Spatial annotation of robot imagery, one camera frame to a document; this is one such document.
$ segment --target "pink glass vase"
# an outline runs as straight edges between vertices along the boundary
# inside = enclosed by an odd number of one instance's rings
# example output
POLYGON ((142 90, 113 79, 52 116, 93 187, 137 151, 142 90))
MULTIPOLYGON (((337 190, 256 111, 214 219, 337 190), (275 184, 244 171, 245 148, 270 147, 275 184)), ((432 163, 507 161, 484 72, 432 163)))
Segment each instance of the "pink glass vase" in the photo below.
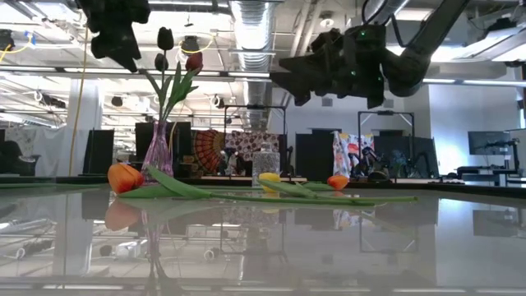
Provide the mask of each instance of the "pink glass vase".
POLYGON ((154 136, 151 139, 150 147, 146 152, 145 161, 142 164, 141 174, 145 178, 146 184, 157 183, 155 179, 148 173, 148 166, 166 173, 173 177, 172 170, 172 153, 168 149, 166 143, 166 122, 154 122, 154 136))

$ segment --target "computer screen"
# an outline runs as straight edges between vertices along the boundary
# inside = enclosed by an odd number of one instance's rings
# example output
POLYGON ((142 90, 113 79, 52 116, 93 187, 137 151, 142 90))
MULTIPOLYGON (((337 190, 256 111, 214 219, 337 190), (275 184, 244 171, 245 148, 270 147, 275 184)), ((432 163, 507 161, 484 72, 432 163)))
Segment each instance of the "computer screen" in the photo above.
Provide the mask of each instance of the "computer screen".
POLYGON ((468 132, 470 155, 509 155, 511 147, 492 146, 497 142, 510 141, 509 132, 468 132))

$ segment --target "red tulip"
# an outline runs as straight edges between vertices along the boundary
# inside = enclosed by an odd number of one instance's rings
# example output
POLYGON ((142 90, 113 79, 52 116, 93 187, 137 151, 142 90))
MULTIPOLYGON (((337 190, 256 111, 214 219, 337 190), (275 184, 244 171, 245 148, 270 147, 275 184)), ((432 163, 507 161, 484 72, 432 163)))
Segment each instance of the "red tulip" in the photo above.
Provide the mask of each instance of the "red tulip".
POLYGON ((203 53, 193 53, 190 57, 188 57, 185 67, 187 71, 197 70, 196 74, 198 74, 203 69, 203 53))
POLYGON ((136 189, 145 181, 139 171, 123 163, 109 167, 108 180, 109 186, 117 194, 136 189))
POLYGON ((117 231, 134 225, 139 221, 141 211, 133 206, 129 206, 122 201, 114 201, 106 211, 104 224, 107 229, 117 231))
POLYGON ((342 190, 348 184, 348 178, 345 176, 332 176, 327 179, 327 184, 331 185, 335 190, 342 190))

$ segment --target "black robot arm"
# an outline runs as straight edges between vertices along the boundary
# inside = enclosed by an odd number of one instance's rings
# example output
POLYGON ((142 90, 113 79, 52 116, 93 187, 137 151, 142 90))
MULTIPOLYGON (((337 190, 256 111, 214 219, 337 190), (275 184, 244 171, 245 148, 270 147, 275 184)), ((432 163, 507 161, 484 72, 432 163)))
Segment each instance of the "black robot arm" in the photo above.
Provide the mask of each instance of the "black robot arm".
MULTIPOLYGON (((431 56, 444 42, 468 2, 469 0, 444 0, 423 23, 420 31, 405 45, 405 50, 400 56, 385 50, 381 66, 393 95, 407 97, 420 89, 431 56)), ((398 30, 396 19, 392 19, 394 29, 398 30)))
MULTIPOLYGON (((423 22, 422 28, 400 56, 385 47, 385 26, 365 24, 320 34, 311 44, 313 54, 282 58, 279 65, 289 72, 271 72, 270 79, 293 97, 297 106, 311 98, 311 92, 338 98, 367 98, 369 109, 384 101, 384 84, 397 96, 418 91, 432 54, 444 41, 469 0, 444 0, 423 22)), ((397 36, 396 20, 393 25, 397 36)))

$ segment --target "glass jar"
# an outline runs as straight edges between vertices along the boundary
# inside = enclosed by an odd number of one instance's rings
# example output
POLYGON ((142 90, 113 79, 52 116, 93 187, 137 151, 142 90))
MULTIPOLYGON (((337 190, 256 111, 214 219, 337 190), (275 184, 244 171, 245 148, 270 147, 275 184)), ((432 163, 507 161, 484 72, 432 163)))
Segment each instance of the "glass jar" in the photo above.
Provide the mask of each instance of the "glass jar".
POLYGON ((279 174, 279 152, 272 151, 269 142, 261 143, 261 151, 252 154, 252 186, 259 187, 257 182, 262 173, 279 174))

